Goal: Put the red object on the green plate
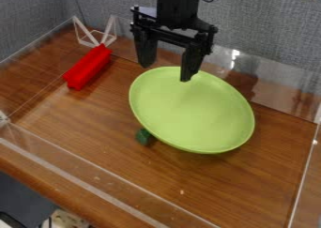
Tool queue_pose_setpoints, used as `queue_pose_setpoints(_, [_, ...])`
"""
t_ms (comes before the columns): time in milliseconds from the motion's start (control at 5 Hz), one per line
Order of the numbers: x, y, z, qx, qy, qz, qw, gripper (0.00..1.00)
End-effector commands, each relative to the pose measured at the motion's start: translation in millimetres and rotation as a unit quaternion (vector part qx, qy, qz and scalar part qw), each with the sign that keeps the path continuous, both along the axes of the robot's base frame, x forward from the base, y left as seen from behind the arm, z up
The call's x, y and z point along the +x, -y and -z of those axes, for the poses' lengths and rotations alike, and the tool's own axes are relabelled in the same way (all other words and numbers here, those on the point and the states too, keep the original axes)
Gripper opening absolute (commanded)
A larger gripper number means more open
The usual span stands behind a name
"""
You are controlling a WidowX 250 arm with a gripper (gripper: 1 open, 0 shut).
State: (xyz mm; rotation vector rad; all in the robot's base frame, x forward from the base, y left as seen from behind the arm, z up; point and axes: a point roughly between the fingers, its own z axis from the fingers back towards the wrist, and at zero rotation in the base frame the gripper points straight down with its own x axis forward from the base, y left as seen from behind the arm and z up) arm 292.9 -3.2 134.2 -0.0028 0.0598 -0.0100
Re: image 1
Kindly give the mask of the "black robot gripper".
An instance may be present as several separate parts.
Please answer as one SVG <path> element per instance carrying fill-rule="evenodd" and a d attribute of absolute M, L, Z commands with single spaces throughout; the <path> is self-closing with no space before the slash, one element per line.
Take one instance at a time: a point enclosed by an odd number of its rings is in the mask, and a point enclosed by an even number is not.
<path fill-rule="evenodd" d="M 199 72 L 205 55 L 212 52 L 217 27 L 199 17 L 200 2 L 215 0 L 157 0 L 157 6 L 130 8 L 138 62 L 149 68 L 156 62 L 158 42 L 186 48 L 182 55 L 181 81 Z"/>

